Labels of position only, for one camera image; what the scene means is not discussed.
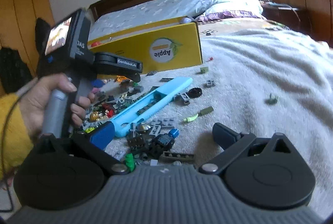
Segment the yellow sleeve forearm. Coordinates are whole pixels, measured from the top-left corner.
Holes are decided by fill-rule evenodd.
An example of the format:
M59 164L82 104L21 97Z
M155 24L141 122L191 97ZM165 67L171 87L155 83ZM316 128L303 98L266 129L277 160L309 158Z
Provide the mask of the yellow sleeve forearm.
M7 94L1 97L1 131L3 130L7 114L17 99L18 96L15 94ZM6 129L5 152L3 157L5 173L11 172L21 165L32 148L33 144L28 136L28 131L25 127L19 106L16 105Z

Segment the person's left hand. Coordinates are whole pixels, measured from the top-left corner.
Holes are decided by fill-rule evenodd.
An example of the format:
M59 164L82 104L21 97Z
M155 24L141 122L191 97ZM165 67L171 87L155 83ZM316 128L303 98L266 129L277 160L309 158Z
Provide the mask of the person's left hand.
M73 93L77 88L65 74L54 74L41 78L32 89L19 101L19 107L28 135L34 137L42 129L43 117L47 103L53 90ZM72 122L80 127L86 116L86 110L94 102L95 94L89 93L86 97L79 97L76 103L71 104Z

